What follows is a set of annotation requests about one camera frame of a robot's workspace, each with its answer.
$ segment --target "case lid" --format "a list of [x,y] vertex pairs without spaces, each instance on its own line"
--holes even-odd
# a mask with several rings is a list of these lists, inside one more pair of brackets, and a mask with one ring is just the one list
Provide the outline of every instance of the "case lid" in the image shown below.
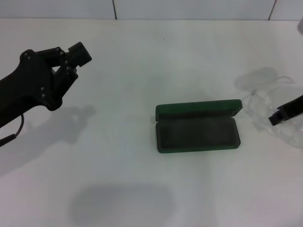
[[156,121],[215,116],[233,117],[242,108],[242,101],[239,99],[158,105]]

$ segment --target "black plastic part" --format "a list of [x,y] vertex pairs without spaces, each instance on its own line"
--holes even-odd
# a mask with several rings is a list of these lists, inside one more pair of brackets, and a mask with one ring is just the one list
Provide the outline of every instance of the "black plastic part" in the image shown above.
[[303,96],[278,107],[269,120],[273,126],[303,114]]
[[62,105],[62,97],[78,78],[75,68],[91,61],[82,43],[69,50],[57,47],[21,54],[16,70],[0,80],[0,128],[37,105],[50,111]]
[[156,107],[157,147],[160,153],[236,149],[241,140],[231,117],[241,100],[168,104]]
[[0,147],[14,140],[21,132],[24,125],[24,115],[21,115],[21,124],[16,134],[11,134],[3,139],[0,139]]

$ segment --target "black cable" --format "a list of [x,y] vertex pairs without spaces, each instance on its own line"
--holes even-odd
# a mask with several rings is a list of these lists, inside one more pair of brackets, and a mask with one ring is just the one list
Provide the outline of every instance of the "black cable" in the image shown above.
[[24,125],[24,115],[21,114],[21,125],[20,125],[17,133],[16,134],[11,134],[10,136],[7,136],[3,139],[0,139],[0,147],[2,147],[3,145],[7,144],[8,142],[11,142],[12,140],[14,140],[19,135],[19,133],[21,132],[21,130],[23,128],[23,125]]
[[20,127],[19,127],[17,133],[15,134],[16,137],[20,134],[20,132],[21,132],[21,130],[22,130],[22,128],[23,128],[23,125],[24,125],[24,115],[21,114],[21,125],[20,125]]

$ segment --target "grout line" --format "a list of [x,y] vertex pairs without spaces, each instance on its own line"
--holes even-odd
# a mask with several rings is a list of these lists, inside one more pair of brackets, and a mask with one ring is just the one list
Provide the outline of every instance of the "grout line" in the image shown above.
[[273,14],[273,11],[274,11],[274,8],[275,8],[275,6],[276,6],[276,0],[275,0],[275,3],[274,3],[274,5],[273,5],[273,8],[272,8],[272,10],[271,10],[271,12],[270,12],[270,15],[269,15],[269,18],[268,18],[268,20],[270,20],[270,18],[271,18],[271,15]]
[[117,14],[116,14],[116,8],[115,8],[115,2],[113,0],[113,7],[114,7],[114,12],[115,12],[115,19],[117,20]]

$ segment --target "robotic arm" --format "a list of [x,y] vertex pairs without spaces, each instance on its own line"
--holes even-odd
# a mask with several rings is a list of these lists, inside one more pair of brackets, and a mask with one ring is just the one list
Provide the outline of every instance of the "robotic arm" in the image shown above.
[[[76,67],[92,60],[82,43],[68,50],[27,50],[21,54],[16,70],[0,80],[0,128],[19,116],[22,118],[18,132],[1,139],[0,147],[20,133],[23,113],[38,105],[50,111],[62,105],[62,97],[78,78]],[[55,72],[52,67],[56,66],[60,68]]]
[[[303,19],[298,24],[298,31],[303,35]],[[280,107],[269,117],[273,126],[303,114],[303,96],[296,98]]]

